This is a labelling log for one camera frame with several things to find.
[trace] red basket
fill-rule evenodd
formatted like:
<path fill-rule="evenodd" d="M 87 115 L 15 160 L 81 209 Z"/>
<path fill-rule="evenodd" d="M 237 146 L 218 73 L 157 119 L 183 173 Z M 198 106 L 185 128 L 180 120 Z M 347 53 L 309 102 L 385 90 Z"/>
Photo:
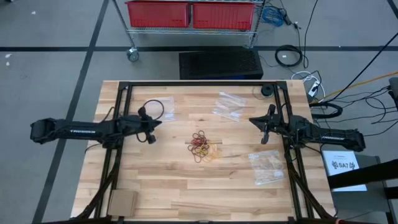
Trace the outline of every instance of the red basket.
<path fill-rule="evenodd" d="M 132 27 L 188 27 L 187 2 L 126 2 Z"/>
<path fill-rule="evenodd" d="M 193 3 L 193 27 L 250 30 L 254 4 Z"/>

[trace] blue cable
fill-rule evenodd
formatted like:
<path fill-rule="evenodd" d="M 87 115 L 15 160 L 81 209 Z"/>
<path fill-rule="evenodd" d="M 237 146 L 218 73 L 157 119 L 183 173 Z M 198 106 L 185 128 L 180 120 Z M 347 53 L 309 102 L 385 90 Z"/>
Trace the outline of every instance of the blue cable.
<path fill-rule="evenodd" d="M 284 24 L 284 13 L 282 9 L 276 7 L 265 7 L 261 15 L 261 22 L 280 27 Z"/>

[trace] plastic bag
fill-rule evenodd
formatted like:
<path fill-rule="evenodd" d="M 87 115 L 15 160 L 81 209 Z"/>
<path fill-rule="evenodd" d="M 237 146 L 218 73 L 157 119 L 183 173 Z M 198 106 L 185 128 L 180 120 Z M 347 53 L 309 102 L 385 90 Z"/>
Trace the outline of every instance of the plastic bag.
<path fill-rule="evenodd" d="M 284 165 L 279 157 L 279 152 L 264 151 L 249 154 L 251 167 L 254 170 L 256 185 L 274 182 L 284 178 Z"/>
<path fill-rule="evenodd" d="M 164 105 L 164 114 L 159 121 L 175 121 L 174 116 L 174 97 L 159 97 L 159 98 L 151 98 L 148 100 L 159 100 Z M 145 109 L 147 114 L 152 118 L 157 118 L 162 113 L 162 106 L 156 102 L 151 101 L 145 105 Z"/>
<path fill-rule="evenodd" d="M 213 113 L 239 121 L 245 105 L 246 100 L 244 98 L 221 91 Z"/>

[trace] wooden tabletop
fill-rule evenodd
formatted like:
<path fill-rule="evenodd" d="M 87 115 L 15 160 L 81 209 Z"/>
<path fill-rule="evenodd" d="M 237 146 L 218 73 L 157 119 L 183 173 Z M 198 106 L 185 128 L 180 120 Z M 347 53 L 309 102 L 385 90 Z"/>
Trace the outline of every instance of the wooden tabletop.
<path fill-rule="evenodd" d="M 118 84 L 103 83 L 95 121 L 101 121 L 114 106 Z M 293 113 L 311 121 L 302 81 L 289 80 L 287 85 Z M 221 91 L 246 100 L 239 122 L 213 113 Z M 117 188 L 139 192 L 135 216 L 126 220 L 285 221 L 294 217 L 282 139 L 270 133 L 269 142 L 260 144 L 262 134 L 248 121 L 250 117 L 265 115 L 269 105 L 275 103 L 274 97 L 264 99 L 259 91 L 258 86 L 134 86 L 131 114 L 136 114 L 149 99 L 172 97 L 175 121 L 163 122 L 155 129 L 154 144 L 139 143 L 135 136 L 124 140 Z M 193 160 L 187 146 L 192 134 L 199 130 L 216 144 L 220 158 L 201 163 Z M 317 144 L 309 145 L 319 148 Z M 248 154 L 272 150 L 278 150 L 284 162 L 284 179 L 256 185 Z M 310 190 L 334 215 L 322 158 L 312 150 L 301 150 Z M 98 190 L 104 155 L 101 146 L 86 153 L 72 217 L 84 209 Z M 104 198 L 103 216 L 108 194 Z M 299 195 L 306 216 L 301 191 Z"/>

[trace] pile of rubber bands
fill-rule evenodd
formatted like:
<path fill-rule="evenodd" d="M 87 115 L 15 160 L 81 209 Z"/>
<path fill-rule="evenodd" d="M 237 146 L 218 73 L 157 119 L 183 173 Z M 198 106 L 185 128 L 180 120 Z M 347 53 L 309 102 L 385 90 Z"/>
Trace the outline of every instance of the pile of rubber bands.
<path fill-rule="evenodd" d="M 195 162 L 210 162 L 221 157 L 221 153 L 217 151 L 217 145 L 208 143 L 204 131 L 193 133 L 192 138 L 188 150 L 193 154 Z"/>

